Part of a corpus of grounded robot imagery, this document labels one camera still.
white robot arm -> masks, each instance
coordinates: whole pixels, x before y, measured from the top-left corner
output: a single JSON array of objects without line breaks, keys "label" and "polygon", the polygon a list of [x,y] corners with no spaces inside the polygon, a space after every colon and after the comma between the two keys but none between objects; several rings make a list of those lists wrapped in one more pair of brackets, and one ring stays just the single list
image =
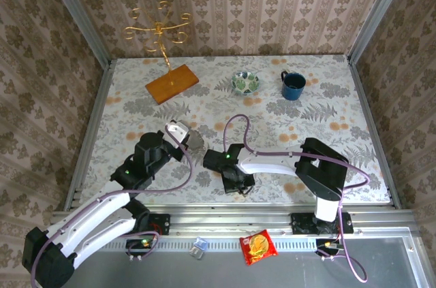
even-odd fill
[{"label": "white robot arm", "polygon": [[[302,146],[257,148],[249,150],[244,144],[232,144],[227,152],[208,150],[203,166],[221,174],[226,193],[238,191],[247,194],[254,186],[253,174],[289,174],[299,177],[316,196],[315,217],[333,222],[345,183],[347,168],[317,156],[326,156],[348,163],[348,160],[316,138],[307,138]],[[295,156],[311,153],[313,158]]]},{"label": "white robot arm", "polygon": [[30,273],[36,264],[35,279],[43,288],[62,287],[87,257],[116,237],[153,230],[151,217],[154,223],[161,219],[168,234],[170,215],[150,214],[135,199],[171,158],[183,157],[179,146],[186,146],[189,129],[171,122],[166,131],[144,134],[94,197],[46,231],[36,227],[26,235],[22,264]]}]

green patterned bowl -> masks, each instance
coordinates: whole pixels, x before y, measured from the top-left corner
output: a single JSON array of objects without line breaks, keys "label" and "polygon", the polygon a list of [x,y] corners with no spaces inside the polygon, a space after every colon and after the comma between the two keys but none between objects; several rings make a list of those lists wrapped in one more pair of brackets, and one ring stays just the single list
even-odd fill
[{"label": "green patterned bowl", "polygon": [[232,76],[232,88],[238,94],[252,94],[259,89],[259,85],[259,78],[250,71],[238,71]]}]

cable connector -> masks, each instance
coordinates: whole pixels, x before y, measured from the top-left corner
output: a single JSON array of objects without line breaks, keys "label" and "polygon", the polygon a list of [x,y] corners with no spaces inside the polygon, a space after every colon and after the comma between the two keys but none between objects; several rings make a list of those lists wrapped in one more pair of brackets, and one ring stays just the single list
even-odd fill
[{"label": "cable connector", "polygon": [[328,249],[337,249],[338,251],[343,251],[343,245],[336,244],[334,242],[327,242],[324,244],[324,246]]}]

floral tablecloth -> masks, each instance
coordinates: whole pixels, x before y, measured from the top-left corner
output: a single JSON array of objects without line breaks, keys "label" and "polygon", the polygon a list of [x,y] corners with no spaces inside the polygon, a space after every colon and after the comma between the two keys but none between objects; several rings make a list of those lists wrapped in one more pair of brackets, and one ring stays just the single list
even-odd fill
[{"label": "floral tablecloth", "polygon": [[[251,120],[251,147],[293,146],[315,137],[345,155],[351,164],[371,175],[370,185],[348,192],[346,203],[388,203],[388,190],[375,156],[354,81],[344,56],[196,57],[173,58],[173,68],[186,64],[200,82],[158,106],[144,85],[167,72],[163,59],[119,59],[106,100],[81,201],[107,182],[116,167],[132,154],[140,136],[163,130],[172,120],[192,129],[195,170],[191,182],[173,193],[142,194],[146,204],[171,203],[313,203],[314,196],[297,178],[276,174],[255,175],[255,187],[243,197],[226,195],[220,175],[202,167],[208,148],[223,150],[223,128],[234,114]],[[232,91],[235,71],[255,72],[261,81],[251,96]],[[297,71],[307,79],[298,101],[281,95],[280,73]],[[244,120],[234,121],[228,142],[242,142]],[[150,189],[167,189],[188,175],[186,161],[171,160],[156,175]],[[361,181],[349,171],[347,183]]]}]

patterned wall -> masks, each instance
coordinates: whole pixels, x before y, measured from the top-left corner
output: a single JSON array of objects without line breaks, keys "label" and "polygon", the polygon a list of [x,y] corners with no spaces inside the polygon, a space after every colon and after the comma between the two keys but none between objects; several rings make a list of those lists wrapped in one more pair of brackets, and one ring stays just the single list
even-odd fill
[{"label": "patterned wall", "polygon": [[[126,41],[128,12],[141,7],[153,17],[159,1],[173,4],[171,22],[193,14],[185,46],[173,56],[344,53],[353,44],[375,0],[81,0],[113,59],[148,56],[144,37]],[[137,25],[148,26],[145,16]]]},{"label": "patterned wall", "polygon": [[63,203],[102,70],[61,0],[0,0],[0,287]]},{"label": "patterned wall", "polygon": [[436,269],[436,0],[394,0],[358,71],[396,187]]}]

